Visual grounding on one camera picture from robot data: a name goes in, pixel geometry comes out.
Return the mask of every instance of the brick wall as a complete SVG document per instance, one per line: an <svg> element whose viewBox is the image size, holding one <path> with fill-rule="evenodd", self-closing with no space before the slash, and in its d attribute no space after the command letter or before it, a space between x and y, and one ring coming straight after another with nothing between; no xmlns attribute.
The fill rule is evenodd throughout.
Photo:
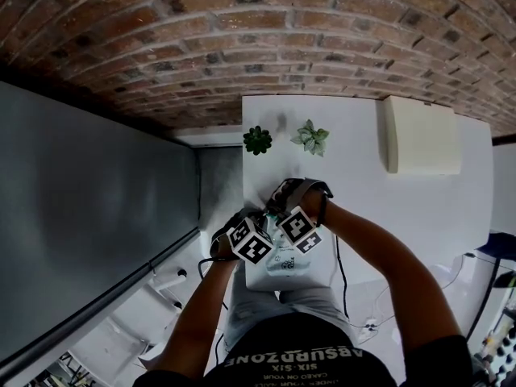
<svg viewBox="0 0 516 387"><path fill-rule="evenodd" d="M4 73L136 126L239 123L243 94L396 94L516 133L516 0L0 0L0 19Z"/></svg>

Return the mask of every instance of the gray floor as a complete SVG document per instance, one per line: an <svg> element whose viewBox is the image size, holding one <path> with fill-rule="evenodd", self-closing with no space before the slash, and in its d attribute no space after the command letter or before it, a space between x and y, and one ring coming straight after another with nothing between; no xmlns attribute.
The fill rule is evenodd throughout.
<svg viewBox="0 0 516 387"><path fill-rule="evenodd" d="M200 229L211 237L243 207L242 148L196 149L201 165Z"/></svg>

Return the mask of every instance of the forearm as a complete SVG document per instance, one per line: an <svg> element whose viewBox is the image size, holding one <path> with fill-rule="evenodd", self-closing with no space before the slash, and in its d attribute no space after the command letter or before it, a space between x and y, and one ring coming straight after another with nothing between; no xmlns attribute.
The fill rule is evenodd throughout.
<svg viewBox="0 0 516 387"><path fill-rule="evenodd" d="M215 262L177 320L154 369L179 372L198 380L210 358L224 294L236 261Z"/></svg>
<svg viewBox="0 0 516 387"><path fill-rule="evenodd" d="M384 275L405 352L460 334L437 281L404 243L332 202L327 205L325 226Z"/></svg>

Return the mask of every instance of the black wristband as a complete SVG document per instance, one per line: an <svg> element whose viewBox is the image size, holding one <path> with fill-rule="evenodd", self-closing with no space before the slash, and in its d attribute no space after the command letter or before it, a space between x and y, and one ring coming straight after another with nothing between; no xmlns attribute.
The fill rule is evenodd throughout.
<svg viewBox="0 0 516 387"><path fill-rule="evenodd" d="M321 206L319 207L319 215L317 216L317 224L315 225L317 228L319 228L324 223L326 215L326 204L327 196L325 193L323 193L321 197Z"/></svg>

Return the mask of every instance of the light blue jeans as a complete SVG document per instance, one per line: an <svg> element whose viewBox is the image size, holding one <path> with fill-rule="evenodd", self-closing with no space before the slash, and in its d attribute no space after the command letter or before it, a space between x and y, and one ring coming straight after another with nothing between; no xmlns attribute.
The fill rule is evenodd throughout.
<svg viewBox="0 0 516 387"><path fill-rule="evenodd" d="M233 276L231 304L224 342L229 352L256 324L267 318L294 312L319 317L340 328L355 343L348 320L340 310L331 288L282 291L278 300L274 292L251 291L245 285L245 263L239 262Z"/></svg>

